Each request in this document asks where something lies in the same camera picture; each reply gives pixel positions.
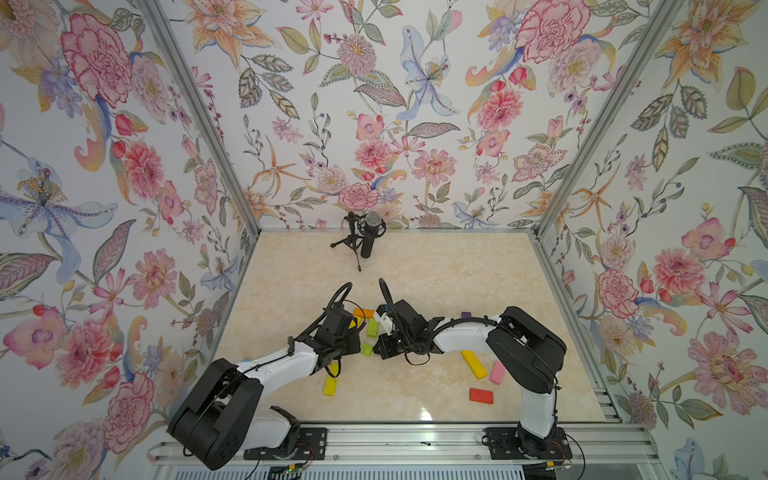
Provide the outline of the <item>orange long block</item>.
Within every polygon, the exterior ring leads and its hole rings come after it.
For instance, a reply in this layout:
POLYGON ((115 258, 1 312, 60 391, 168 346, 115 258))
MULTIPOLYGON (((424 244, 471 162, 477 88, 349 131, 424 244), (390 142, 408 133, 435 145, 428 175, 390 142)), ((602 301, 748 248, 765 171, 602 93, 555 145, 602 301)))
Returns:
POLYGON ((355 308, 353 315, 359 319, 372 319, 375 315, 374 310, 355 308))

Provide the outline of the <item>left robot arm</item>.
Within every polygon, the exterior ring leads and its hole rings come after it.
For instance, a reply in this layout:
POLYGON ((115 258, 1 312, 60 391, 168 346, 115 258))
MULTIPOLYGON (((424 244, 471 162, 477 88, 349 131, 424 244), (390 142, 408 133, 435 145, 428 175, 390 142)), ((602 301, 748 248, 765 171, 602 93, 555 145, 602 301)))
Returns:
POLYGON ((299 448, 301 421, 278 406, 270 408, 271 416, 258 417, 259 402, 294 381, 330 373, 344 356, 361 352, 365 326, 364 317, 337 302, 275 353, 238 364, 215 360, 173 415, 169 435, 182 445, 184 456, 210 470, 223 467, 241 450, 289 457, 299 448))

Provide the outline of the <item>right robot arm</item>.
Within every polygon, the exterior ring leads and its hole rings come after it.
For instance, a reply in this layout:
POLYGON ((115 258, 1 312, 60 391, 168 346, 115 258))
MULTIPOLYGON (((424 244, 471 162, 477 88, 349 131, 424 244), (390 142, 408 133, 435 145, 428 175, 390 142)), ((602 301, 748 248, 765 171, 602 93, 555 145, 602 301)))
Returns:
POLYGON ((381 305, 374 319, 379 335, 373 352, 431 357, 455 351, 492 353, 522 388, 522 435, 536 441, 553 437, 557 426, 558 375, 567 347, 545 325, 517 306, 495 317, 426 320, 406 301, 381 305))

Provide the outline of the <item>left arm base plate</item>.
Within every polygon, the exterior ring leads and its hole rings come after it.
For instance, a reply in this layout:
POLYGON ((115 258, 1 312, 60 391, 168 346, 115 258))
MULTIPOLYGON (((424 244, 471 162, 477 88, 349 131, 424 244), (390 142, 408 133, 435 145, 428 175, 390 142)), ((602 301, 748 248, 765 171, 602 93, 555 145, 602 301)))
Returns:
POLYGON ((289 433, 278 447, 245 450, 243 458, 252 461, 324 460, 327 446, 327 428, 300 427, 298 431, 289 433))

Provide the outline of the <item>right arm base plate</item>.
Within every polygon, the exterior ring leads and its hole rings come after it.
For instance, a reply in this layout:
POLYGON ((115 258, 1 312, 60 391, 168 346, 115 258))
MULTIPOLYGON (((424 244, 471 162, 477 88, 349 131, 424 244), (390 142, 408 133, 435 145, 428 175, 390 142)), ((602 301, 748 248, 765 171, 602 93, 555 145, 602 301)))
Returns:
POLYGON ((481 443, 488 448, 492 460, 563 462, 573 458, 565 431, 557 426, 544 438, 520 426, 489 427, 484 430, 481 443))

